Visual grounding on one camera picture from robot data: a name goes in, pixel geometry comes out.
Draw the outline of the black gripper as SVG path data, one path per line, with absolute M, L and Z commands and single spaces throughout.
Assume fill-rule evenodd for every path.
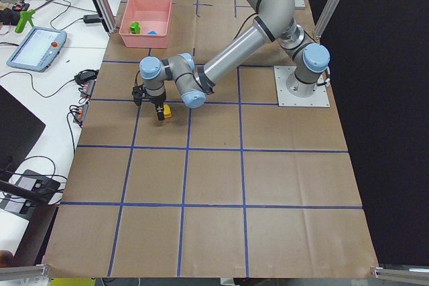
M 153 94 L 153 93 L 150 94 L 147 92 L 147 98 L 151 103 L 155 105 L 156 115 L 158 120 L 164 121 L 165 120 L 164 102 L 166 101 L 166 91 L 163 90 L 159 94 Z

